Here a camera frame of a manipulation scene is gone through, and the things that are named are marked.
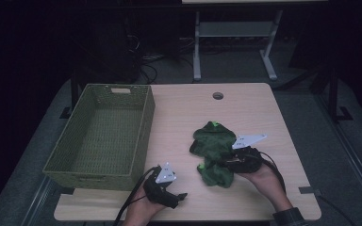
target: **gray carpet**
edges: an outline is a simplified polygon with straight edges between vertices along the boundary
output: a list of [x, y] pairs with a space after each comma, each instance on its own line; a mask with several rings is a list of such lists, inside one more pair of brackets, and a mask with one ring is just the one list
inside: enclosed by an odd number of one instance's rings
[[[293, 47], [293, 43], [278, 43], [274, 46], [271, 60], [279, 75], [277, 81], [270, 81], [267, 77], [257, 49], [248, 48], [218, 55], [202, 55], [203, 78], [200, 83], [266, 82], [272, 87], [280, 86], [303, 72], [288, 68]], [[185, 60], [162, 59], [151, 63], [158, 72], [156, 83], [191, 83], [193, 70], [188, 62], [191, 62], [192, 55], [187, 54], [183, 58]], [[154, 76], [153, 70], [147, 67], [144, 69], [149, 76]], [[356, 225], [362, 225], [362, 185], [337, 138], [334, 125], [324, 114], [319, 102], [319, 98], [326, 97], [326, 92], [322, 96], [312, 95], [308, 91], [311, 81], [312, 78], [309, 78], [287, 91], [275, 91], [276, 101], [310, 184], [346, 213]], [[141, 77], [137, 83], [144, 82]], [[353, 121], [342, 121], [339, 126], [362, 160], [362, 109], [343, 83], [340, 83], [339, 104], [346, 106], [354, 117]], [[66, 120], [59, 116], [63, 108], [70, 105], [70, 82], [67, 82], [46, 112], [0, 196], [0, 225], [22, 225], [34, 196], [40, 194], [37, 191], [43, 180], [41, 170], [65, 125]], [[41, 199], [44, 201], [41, 209], [29, 214], [33, 216], [30, 225], [84, 225], [84, 222], [59, 222], [54, 219], [59, 194], [65, 190], [55, 183], [48, 185], [47, 196]], [[349, 225], [329, 204], [319, 200], [319, 206], [321, 219], [313, 221], [311, 225]], [[88, 222], [86, 225], [105, 223]]]

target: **person's right hand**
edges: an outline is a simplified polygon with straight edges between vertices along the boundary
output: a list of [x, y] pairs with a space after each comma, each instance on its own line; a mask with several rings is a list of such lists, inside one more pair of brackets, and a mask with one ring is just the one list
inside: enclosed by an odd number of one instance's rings
[[239, 176], [248, 179], [256, 189], [270, 200], [276, 212], [292, 208], [275, 173], [265, 164], [253, 173], [238, 173]]

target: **floor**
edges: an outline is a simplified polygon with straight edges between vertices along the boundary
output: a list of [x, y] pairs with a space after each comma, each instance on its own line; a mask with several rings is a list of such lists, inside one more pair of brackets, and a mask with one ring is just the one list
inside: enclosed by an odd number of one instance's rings
[[[293, 41], [279, 41], [274, 45], [271, 61], [279, 76], [276, 81], [270, 81], [266, 75], [258, 53], [262, 47], [260, 42], [215, 54], [206, 52], [201, 56], [202, 80], [199, 83], [260, 82], [276, 88], [305, 72], [288, 67], [294, 46]], [[155, 84], [192, 83], [192, 54], [188, 52], [181, 57], [179, 60], [163, 58], [150, 62], [148, 65], [155, 69], [142, 68], [150, 82], [157, 72]], [[333, 123], [326, 112], [327, 89], [320, 95], [313, 95], [309, 90], [313, 78], [309, 77], [290, 89], [274, 91], [310, 184], [336, 207], [318, 198], [322, 216], [310, 225], [349, 225], [337, 209], [354, 225], [362, 225], [362, 181], [357, 176], [355, 162], [346, 151], [354, 150], [362, 163], [362, 108], [350, 88], [339, 81], [338, 105], [345, 106], [354, 119]], [[142, 75], [136, 84], [147, 81]], [[111, 225], [112, 222], [59, 222], [54, 219], [58, 197], [67, 190], [47, 180], [41, 169], [67, 121], [60, 119], [60, 114], [70, 105], [68, 81], [51, 103], [1, 194], [0, 225]], [[193, 225], [212, 224], [200, 222]]]

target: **person's left hand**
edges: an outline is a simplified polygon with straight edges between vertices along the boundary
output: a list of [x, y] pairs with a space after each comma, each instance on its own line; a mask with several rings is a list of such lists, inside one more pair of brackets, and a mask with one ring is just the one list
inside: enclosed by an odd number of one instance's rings
[[123, 226], [145, 226], [155, 214], [166, 208], [162, 204], [150, 202], [145, 196], [142, 184], [132, 199], [135, 202], [132, 202], [127, 208]]

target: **light wood table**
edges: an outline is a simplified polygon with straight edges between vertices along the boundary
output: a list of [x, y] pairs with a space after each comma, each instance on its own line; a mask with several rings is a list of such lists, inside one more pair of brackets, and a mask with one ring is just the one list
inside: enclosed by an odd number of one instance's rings
[[[310, 186], [271, 88], [267, 84], [191, 84], [152, 86], [156, 110], [145, 168], [170, 162], [177, 179], [173, 194], [188, 192], [175, 209], [167, 208], [153, 220], [272, 220], [271, 203], [239, 176], [229, 188], [206, 186], [196, 167], [204, 159], [189, 153], [192, 134], [208, 121], [217, 121], [236, 135], [267, 134], [253, 147], [269, 154], [284, 176], [288, 197], [304, 218], [318, 219], [321, 210]], [[214, 92], [223, 94], [215, 100]], [[57, 220], [113, 220], [129, 192], [76, 189], [62, 194]]]

